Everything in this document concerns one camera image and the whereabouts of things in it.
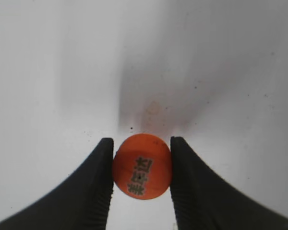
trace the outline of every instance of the orange ball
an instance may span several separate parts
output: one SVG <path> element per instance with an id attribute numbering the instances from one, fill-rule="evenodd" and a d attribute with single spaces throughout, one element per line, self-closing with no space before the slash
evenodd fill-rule
<path id="1" fill-rule="evenodd" d="M 116 185 L 137 199 L 162 195 L 172 180 L 170 150 L 162 139 L 150 134 L 127 138 L 117 151 L 112 167 Z"/>

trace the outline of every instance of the white surface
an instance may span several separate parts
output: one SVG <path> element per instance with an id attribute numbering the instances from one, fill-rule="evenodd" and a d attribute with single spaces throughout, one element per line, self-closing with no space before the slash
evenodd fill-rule
<path id="1" fill-rule="evenodd" d="M 288 216 L 288 0 L 0 0 L 0 220 L 130 127 Z M 115 188 L 109 230 L 174 222 Z"/>

